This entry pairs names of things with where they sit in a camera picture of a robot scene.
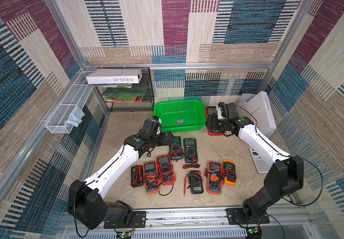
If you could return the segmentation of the red multimeter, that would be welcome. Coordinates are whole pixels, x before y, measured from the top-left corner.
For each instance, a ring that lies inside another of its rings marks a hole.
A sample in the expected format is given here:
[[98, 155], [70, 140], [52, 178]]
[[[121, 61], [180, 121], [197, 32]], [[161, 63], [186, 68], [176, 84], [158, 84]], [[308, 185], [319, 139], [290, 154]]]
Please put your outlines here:
[[215, 106], [205, 107], [206, 127], [210, 136], [221, 136], [223, 132], [218, 128], [218, 116]]
[[173, 185], [175, 183], [175, 173], [169, 155], [157, 157], [157, 170], [162, 185]]

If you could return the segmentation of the green plastic basket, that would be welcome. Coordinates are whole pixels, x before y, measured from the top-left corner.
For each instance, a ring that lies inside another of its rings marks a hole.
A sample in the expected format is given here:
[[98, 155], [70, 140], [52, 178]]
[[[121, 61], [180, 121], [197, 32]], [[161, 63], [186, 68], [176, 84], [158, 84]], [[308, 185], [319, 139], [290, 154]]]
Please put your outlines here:
[[154, 115], [160, 118], [163, 132], [196, 131], [206, 126], [205, 105], [199, 100], [160, 102]]

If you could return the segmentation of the dark green multimeter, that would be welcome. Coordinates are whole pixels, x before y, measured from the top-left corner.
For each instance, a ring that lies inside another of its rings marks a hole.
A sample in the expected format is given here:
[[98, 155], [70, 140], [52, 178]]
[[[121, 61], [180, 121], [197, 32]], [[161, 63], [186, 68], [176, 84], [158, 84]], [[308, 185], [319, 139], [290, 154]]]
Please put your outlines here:
[[184, 138], [184, 158], [186, 163], [197, 163], [197, 142], [195, 138]]

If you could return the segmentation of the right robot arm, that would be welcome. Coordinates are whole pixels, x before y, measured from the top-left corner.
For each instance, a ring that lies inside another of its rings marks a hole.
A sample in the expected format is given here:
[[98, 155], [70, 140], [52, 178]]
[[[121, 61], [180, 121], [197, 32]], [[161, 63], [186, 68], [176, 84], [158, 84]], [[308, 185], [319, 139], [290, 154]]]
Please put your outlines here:
[[303, 188], [304, 160], [289, 155], [271, 142], [257, 128], [255, 118], [241, 118], [235, 103], [220, 102], [216, 111], [217, 119], [209, 119], [207, 128], [219, 130], [226, 137], [239, 137], [261, 157], [269, 169], [263, 187], [246, 199], [242, 206], [241, 218], [248, 223], [257, 221], [268, 207]]

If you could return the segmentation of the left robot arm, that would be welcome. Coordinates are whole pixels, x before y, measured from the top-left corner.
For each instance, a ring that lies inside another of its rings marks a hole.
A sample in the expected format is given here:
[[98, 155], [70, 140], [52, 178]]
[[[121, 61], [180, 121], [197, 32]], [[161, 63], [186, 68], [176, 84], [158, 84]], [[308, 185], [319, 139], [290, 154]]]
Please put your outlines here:
[[166, 144], [162, 120], [157, 116], [146, 119], [139, 132], [127, 137], [102, 168], [84, 181], [75, 180], [70, 185], [67, 212], [90, 230], [106, 221], [129, 225], [133, 209], [120, 200], [112, 203], [105, 202], [104, 198], [122, 173], [143, 154]]

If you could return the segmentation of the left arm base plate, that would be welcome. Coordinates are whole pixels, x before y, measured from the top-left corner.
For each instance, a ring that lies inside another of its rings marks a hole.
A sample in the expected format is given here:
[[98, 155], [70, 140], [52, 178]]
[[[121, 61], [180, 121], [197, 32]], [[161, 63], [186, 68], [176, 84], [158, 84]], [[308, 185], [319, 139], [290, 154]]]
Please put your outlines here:
[[132, 229], [132, 228], [144, 228], [146, 225], [147, 212], [146, 211], [133, 211], [132, 216], [129, 219], [125, 219], [123, 222], [119, 221], [105, 221], [104, 229]]

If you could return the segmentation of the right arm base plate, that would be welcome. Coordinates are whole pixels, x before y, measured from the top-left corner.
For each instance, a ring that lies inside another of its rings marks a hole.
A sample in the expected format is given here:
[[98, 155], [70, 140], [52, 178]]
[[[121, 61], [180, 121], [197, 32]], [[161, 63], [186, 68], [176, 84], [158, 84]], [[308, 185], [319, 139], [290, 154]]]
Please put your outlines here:
[[242, 208], [226, 208], [225, 209], [226, 214], [227, 214], [227, 218], [228, 218], [228, 222], [230, 225], [248, 225], [248, 224], [269, 224], [270, 223], [270, 219], [266, 213], [266, 211], [264, 211], [262, 214], [258, 215], [258, 216], [253, 216], [250, 217], [249, 219], [246, 219], [243, 215], [242, 215]]

